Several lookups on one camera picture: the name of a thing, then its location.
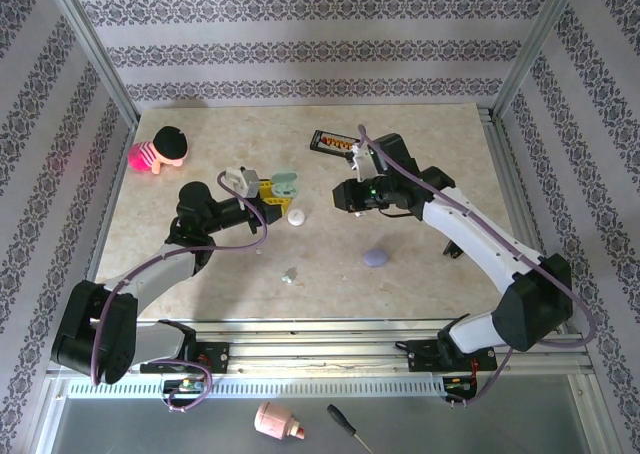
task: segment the patterned wallpaper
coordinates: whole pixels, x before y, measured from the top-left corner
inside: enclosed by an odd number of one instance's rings
[[[590,351],[624,452],[640,452],[638,5],[570,0],[504,118],[538,237],[597,320]]]
[[[0,0],[0,453],[23,452],[127,128],[53,0]]]
[[[139,109],[489,106],[545,0],[81,0]]]

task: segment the toy piece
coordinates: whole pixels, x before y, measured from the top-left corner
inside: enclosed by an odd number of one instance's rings
[[[369,267],[384,266],[389,260],[389,254],[384,249],[371,249],[364,253],[364,263]]]
[[[317,130],[313,133],[309,148],[312,151],[324,152],[338,157],[347,157],[351,147],[358,143],[358,139],[341,136],[331,132]]]
[[[306,219],[307,216],[301,209],[291,209],[287,214],[287,221],[289,221],[289,224],[292,226],[301,226]]]
[[[271,177],[271,192],[276,197],[284,197],[293,199],[298,195],[298,189],[293,182],[298,175],[293,171],[277,172]]]
[[[160,166],[180,167],[187,157],[187,138],[177,127],[164,126],[153,141],[138,142],[131,146],[127,159],[136,171],[160,174]]]
[[[269,204],[272,206],[280,206],[282,209],[282,216],[287,213],[289,206],[291,205],[290,197],[278,197],[273,194],[273,182],[270,180],[260,181],[260,198],[265,202],[265,204]]]
[[[273,402],[263,402],[256,413],[254,421],[256,431],[276,439],[284,439],[285,436],[295,436],[304,439],[304,429],[295,420],[291,411]]]
[[[291,284],[293,281],[296,280],[297,276],[298,276],[298,269],[296,269],[295,267],[291,267],[287,269],[287,272],[285,272],[284,276],[282,276],[282,282]]]

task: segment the purple egg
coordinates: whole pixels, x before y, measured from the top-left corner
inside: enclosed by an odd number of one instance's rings
[[[384,266],[389,260],[389,254],[384,249],[371,249],[364,253],[364,263],[369,267]]]

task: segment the marble surface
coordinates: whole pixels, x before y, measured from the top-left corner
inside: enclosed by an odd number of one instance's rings
[[[228,196],[215,182],[227,167],[246,166],[262,178],[294,169],[300,195],[292,207],[307,220],[282,219],[260,247],[214,253],[198,275],[153,302],[147,319],[450,318],[492,309],[499,300],[488,277],[466,256],[442,255],[447,239],[414,218],[388,219],[370,211],[356,217],[333,207],[331,191],[353,177],[346,161],[309,150],[316,129],[357,137],[401,134],[421,169],[436,165],[498,225],[511,231],[474,104],[158,109],[144,112],[136,142],[173,125],[188,138],[180,168],[159,176],[128,169],[101,258],[98,280],[123,273],[162,244],[175,216],[178,191],[200,180],[214,198]],[[214,236],[218,245],[257,237],[246,226]],[[383,248],[391,259],[369,268],[364,253]],[[291,284],[282,281],[294,273]]]

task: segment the screwdriver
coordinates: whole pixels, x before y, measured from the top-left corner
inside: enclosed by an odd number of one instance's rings
[[[358,440],[358,442],[360,442],[360,444],[362,444],[362,446],[367,450],[369,454],[373,454],[373,451],[371,451],[371,449],[369,449],[369,447],[364,443],[364,441],[360,439],[360,437],[356,434],[356,428],[353,427],[351,424],[349,424],[349,421],[347,421],[347,418],[344,417],[344,414],[340,412],[340,409],[338,409],[333,404],[329,404],[327,406],[327,411],[329,411],[329,414],[331,414],[331,417],[333,417],[333,420],[336,421],[340,426],[342,426],[344,430],[349,433],[350,436],[355,437]]]

